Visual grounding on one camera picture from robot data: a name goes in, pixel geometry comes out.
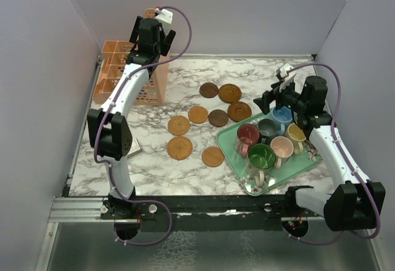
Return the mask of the brown ringed wooden coaster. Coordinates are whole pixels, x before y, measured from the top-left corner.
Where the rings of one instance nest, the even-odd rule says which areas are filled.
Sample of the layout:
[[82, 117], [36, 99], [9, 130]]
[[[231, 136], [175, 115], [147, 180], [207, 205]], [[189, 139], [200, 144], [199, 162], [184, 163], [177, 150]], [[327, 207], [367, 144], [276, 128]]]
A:
[[241, 90], [238, 86], [228, 83], [225, 85], [222, 85], [219, 90], [218, 90], [218, 96], [219, 98], [225, 102], [225, 103], [234, 103], [236, 101], [239, 101], [241, 98]]

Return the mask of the dark walnut coaster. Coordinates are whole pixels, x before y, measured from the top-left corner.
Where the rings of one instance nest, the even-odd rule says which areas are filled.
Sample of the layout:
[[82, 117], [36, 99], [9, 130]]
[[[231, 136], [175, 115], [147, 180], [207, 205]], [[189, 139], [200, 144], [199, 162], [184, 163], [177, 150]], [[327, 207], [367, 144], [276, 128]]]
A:
[[208, 116], [209, 123], [215, 127], [223, 127], [228, 123], [228, 114], [221, 109], [213, 110]]

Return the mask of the dark brown wooden coaster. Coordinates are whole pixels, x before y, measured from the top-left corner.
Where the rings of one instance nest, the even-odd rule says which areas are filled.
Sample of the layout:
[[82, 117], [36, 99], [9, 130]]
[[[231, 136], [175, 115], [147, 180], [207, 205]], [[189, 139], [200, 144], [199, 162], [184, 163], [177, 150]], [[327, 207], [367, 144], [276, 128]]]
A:
[[214, 98], [218, 95], [218, 86], [213, 83], [204, 83], [200, 86], [199, 93], [205, 98]]

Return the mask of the mint green tray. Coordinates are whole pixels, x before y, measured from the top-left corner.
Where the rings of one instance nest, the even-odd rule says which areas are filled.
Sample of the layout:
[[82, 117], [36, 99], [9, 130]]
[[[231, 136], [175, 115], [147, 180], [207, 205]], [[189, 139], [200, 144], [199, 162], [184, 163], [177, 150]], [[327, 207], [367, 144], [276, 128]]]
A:
[[250, 196], [265, 194], [277, 186], [317, 166], [318, 163], [321, 162], [318, 151], [307, 142], [303, 142], [304, 152], [298, 156], [292, 155], [279, 169], [271, 168], [265, 173], [264, 185], [258, 187], [256, 185], [256, 179], [249, 177], [244, 171], [247, 160], [235, 151], [235, 141], [237, 129], [242, 124], [257, 124], [260, 120], [266, 118], [267, 116], [264, 114], [253, 115], [246, 120], [225, 128], [217, 134], [217, 144], [219, 148], [222, 150], [225, 159], [228, 161], [243, 190]]

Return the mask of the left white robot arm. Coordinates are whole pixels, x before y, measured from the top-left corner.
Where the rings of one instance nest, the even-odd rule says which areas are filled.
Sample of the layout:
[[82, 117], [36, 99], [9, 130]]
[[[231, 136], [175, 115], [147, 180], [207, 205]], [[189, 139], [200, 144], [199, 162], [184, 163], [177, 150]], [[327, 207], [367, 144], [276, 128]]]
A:
[[153, 18], [137, 17], [131, 34], [133, 43], [117, 83], [100, 109], [90, 109], [87, 115], [89, 141], [94, 160], [104, 164], [110, 180], [109, 197], [118, 199], [115, 211], [123, 218], [132, 217], [136, 203], [131, 197], [135, 187], [130, 180], [127, 154], [133, 137], [127, 115], [142, 87], [149, 81], [160, 57], [166, 56], [176, 35], [171, 30], [173, 14], [157, 12]]

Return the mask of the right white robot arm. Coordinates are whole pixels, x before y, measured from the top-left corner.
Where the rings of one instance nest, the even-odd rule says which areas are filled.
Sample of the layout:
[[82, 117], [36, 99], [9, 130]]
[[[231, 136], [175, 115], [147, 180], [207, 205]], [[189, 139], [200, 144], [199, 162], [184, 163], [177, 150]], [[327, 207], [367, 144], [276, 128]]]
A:
[[309, 76], [301, 93], [296, 92], [294, 82], [283, 80], [253, 100], [264, 114], [270, 112], [271, 102], [291, 110], [297, 126], [322, 157], [336, 187], [332, 194], [308, 186], [290, 187], [283, 208], [291, 216], [305, 209], [314, 212], [325, 219], [332, 231], [380, 230], [385, 188], [359, 169], [341, 141], [332, 116], [324, 110], [327, 91], [324, 78]]

